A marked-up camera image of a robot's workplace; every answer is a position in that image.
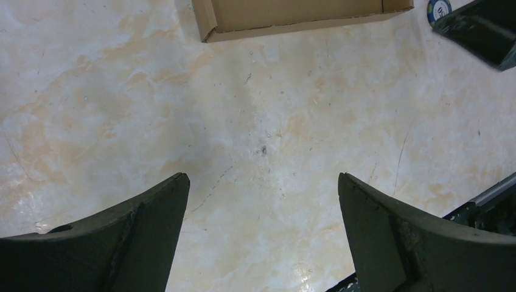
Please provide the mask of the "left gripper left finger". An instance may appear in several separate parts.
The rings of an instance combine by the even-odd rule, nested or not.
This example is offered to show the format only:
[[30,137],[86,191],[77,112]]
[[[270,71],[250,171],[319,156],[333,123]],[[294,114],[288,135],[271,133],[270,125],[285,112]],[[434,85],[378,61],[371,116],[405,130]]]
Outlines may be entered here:
[[189,189],[189,177],[177,173],[45,234],[2,238],[1,290],[164,291]]

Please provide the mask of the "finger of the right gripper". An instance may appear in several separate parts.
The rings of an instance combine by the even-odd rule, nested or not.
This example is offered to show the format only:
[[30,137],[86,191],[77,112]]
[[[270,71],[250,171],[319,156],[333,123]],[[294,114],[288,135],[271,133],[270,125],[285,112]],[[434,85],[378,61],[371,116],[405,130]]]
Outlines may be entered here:
[[437,20],[433,32],[498,71],[515,67],[515,1],[473,1]]

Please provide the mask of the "brown cardboard box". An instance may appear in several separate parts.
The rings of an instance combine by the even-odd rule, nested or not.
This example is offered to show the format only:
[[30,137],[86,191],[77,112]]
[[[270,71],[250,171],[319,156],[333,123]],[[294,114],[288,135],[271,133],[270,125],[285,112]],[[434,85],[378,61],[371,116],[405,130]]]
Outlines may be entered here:
[[412,0],[196,0],[204,43],[386,21],[414,8]]

